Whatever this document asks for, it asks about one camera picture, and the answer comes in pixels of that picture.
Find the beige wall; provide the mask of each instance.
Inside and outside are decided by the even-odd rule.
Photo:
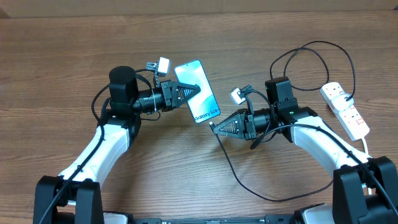
[[[392,10],[398,0],[0,0],[0,17]]]

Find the blue phone screen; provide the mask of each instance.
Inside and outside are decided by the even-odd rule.
[[[196,123],[220,115],[220,108],[199,60],[179,65],[174,68],[174,72],[179,82],[200,87],[200,92],[188,100],[188,107]]]

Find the power outlet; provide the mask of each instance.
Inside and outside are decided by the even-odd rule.
[[[320,93],[352,141],[359,140],[370,132],[368,125],[353,104],[354,99],[351,99],[351,102],[345,101],[344,95],[347,94],[339,83],[327,83],[320,89]]]

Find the wooden tabletop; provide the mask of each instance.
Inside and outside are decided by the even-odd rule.
[[[58,175],[91,141],[96,121],[90,105],[119,65],[144,68],[160,56],[172,66],[200,59],[228,117],[240,106],[229,92],[253,87],[265,93],[270,64],[290,49],[327,40],[352,56],[357,76],[355,105],[371,128],[373,157],[398,164],[398,12],[300,12],[192,16],[108,16],[0,20],[0,223],[32,223],[34,192],[43,175]],[[353,75],[339,49],[314,44],[330,80],[351,93]],[[274,67],[281,76],[287,58]],[[150,73],[143,73],[151,78]],[[302,52],[287,69],[302,88],[322,85],[317,56]],[[175,80],[170,72],[168,77]],[[315,110],[351,142],[318,91],[297,91],[300,106]],[[109,92],[98,100],[97,110]],[[266,108],[252,97],[255,108]],[[247,187],[285,198],[324,187],[331,178],[303,149],[276,136],[250,150],[250,141],[221,140]],[[332,187],[290,202],[262,200],[234,179],[207,122],[195,124],[187,106],[143,121],[139,135],[102,188],[105,210],[135,217],[261,217],[331,203]]]

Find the white power strip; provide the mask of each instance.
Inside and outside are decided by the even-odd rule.
[[[369,133],[368,125],[354,106],[354,99],[346,101],[349,94],[339,83],[327,83],[320,92],[352,141],[362,139]]]

